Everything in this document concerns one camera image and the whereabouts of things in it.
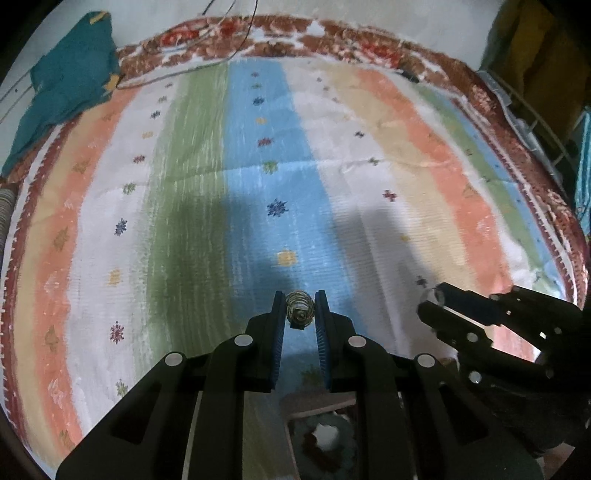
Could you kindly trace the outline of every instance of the floor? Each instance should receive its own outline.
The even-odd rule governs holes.
[[[208,13],[223,15],[233,5],[233,14],[248,15],[254,10],[255,1],[215,0]],[[117,46],[123,46],[199,16],[208,3],[209,0],[64,0],[22,49],[0,87],[0,95],[89,11],[111,12],[113,39]],[[488,32],[502,3],[503,0],[345,0],[339,4],[329,0],[259,0],[257,13],[283,12],[372,25],[442,51],[477,69],[485,51]],[[29,78],[25,76],[0,103],[1,118],[16,102],[0,124],[0,164],[8,156],[18,123],[33,98],[31,90],[17,101],[29,84]]]

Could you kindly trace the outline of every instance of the beige stripe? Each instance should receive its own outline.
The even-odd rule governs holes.
[[[429,162],[407,137],[403,122],[394,120],[389,108],[361,88],[355,69],[344,64],[327,68],[339,99],[365,121],[366,131],[381,146],[390,161],[396,194],[411,205],[412,219],[405,234],[437,282],[473,289],[476,277],[466,261],[466,251],[453,214],[439,193]]]

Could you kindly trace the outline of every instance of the blue stripe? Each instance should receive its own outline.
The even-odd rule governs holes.
[[[544,275],[556,286],[558,292],[560,292],[561,298],[566,298],[566,292],[564,290],[562,275],[560,275],[558,268],[556,267],[556,262],[554,258],[551,256],[546,246],[546,242],[538,226],[538,220],[531,212],[529,206],[527,205],[526,199],[519,191],[519,187],[516,181],[509,175],[505,166],[501,163],[494,150],[488,145],[488,143],[482,137],[480,132],[474,127],[472,121],[461,110],[459,110],[448,98],[441,95],[439,92],[435,92],[435,94],[440,97],[441,101],[445,104],[446,108],[449,109],[449,111],[453,112],[457,120],[464,127],[466,134],[471,137],[471,139],[478,147],[478,150],[484,156],[486,162],[492,168],[494,168],[494,172],[497,175],[497,179],[491,180],[503,182],[505,190],[507,191],[511,200],[513,201],[513,207],[516,208],[516,210],[519,212],[525,227],[527,228],[532,239],[534,240],[535,249],[538,252],[538,255],[540,256],[540,260],[542,261]]]
[[[234,316],[246,321],[267,312],[275,290],[305,290],[313,298],[324,289],[331,310],[351,317],[364,334],[329,198],[280,63],[240,61],[232,63],[229,75],[224,155]],[[265,138],[271,143],[258,146]],[[267,161],[276,161],[277,171],[266,173]],[[285,202],[287,211],[269,216],[268,205],[275,200]],[[291,267],[278,265],[277,254],[285,249],[297,255]],[[303,332],[288,328],[277,390],[297,389],[301,371],[310,365],[318,366],[313,326]]]

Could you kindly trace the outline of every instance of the small metal object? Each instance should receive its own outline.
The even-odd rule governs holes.
[[[427,355],[426,353],[419,355],[417,362],[419,365],[421,365],[421,367],[424,368],[431,368],[435,366],[435,358],[431,355]]]
[[[349,345],[355,348],[361,348],[367,344],[367,340],[359,335],[349,337]]]
[[[166,363],[169,367],[176,367],[177,365],[183,363],[183,356],[177,352],[169,353],[164,359],[164,363]]]
[[[470,372],[470,375],[468,375],[468,379],[472,383],[478,385],[480,382],[482,382],[482,375],[480,374],[480,372],[472,371]]]
[[[252,343],[252,337],[243,333],[234,339],[234,343],[238,346],[249,346]]]
[[[303,290],[291,292],[286,298],[287,320],[293,329],[303,330],[314,320],[314,300]]]

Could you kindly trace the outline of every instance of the striped fabric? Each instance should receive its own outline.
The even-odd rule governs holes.
[[[2,406],[22,441],[54,475],[166,352],[210,352],[278,289],[325,289],[404,356],[453,354],[415,315],[442,281],[581,303],[569,239],[492,131],[462,98],[320,59],[118,90],[56,129],[2,267]],[[293,473],[280,401],[321,384],[313,327],[287,330],[277,391],[246,397],[245,478]]]

